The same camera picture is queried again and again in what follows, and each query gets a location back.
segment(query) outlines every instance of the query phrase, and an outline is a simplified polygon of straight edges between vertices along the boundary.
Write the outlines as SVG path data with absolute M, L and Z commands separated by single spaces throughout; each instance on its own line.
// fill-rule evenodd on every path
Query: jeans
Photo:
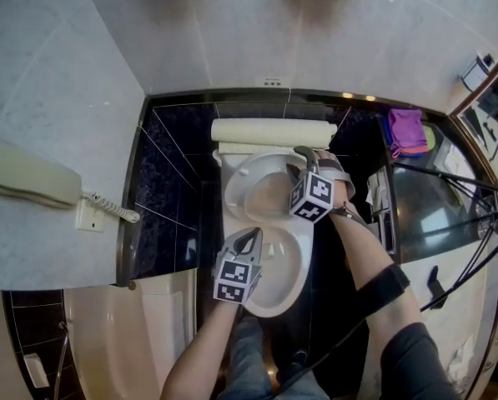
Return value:
M 272 395 L 271 381 L 262 359 L 263 332 L 256 317 L 245 317 L 232 336 L 226 388 L 218 400 L 257 400 Z M 312 372 L 304 375 L 279 400 L 329 400 Z

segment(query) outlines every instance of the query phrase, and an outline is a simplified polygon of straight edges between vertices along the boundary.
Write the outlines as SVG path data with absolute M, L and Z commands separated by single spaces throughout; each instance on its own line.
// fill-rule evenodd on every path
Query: bathroom floor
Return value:
M 377 169 L 384 153 L 380 130 L 373 112 L 349 115 L 330 145 L 356 187 L 352 200 L 366 220 L 367 177 Z M 203 324 L 214 305 L 211 266 L 222 246 L 219 175 L 203 183 L 201 251 L 198 270 L 197 324 Z M 315 226 L 309 275 L 302 293 L 284 314 L 261 319 L 264 329 L 264 360 L 273 371 L 286 365 L 299 349 L 309 354 L 309 364 L 324 356 L 359 320 L 355 287 L 345 265 L 345 250 L 332 222 L 325 218 Z M 331 398 L 356 393 L 364 368 L 368 329 L 362 327 L 315 370 L 314 374 Z M 224 380 L 219 376 L 217 391 Z

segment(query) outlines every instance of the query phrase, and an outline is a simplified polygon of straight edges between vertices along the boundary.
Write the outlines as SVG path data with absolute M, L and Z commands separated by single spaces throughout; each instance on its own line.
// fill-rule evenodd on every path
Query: telephone handset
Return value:
M 0 194 L 53 208 L 72 208 L 80 198 L 135 223 L 139 214 L 94 192 L 82 191 L 82 177 L 61 163 L 48 161 L 0 139 Z

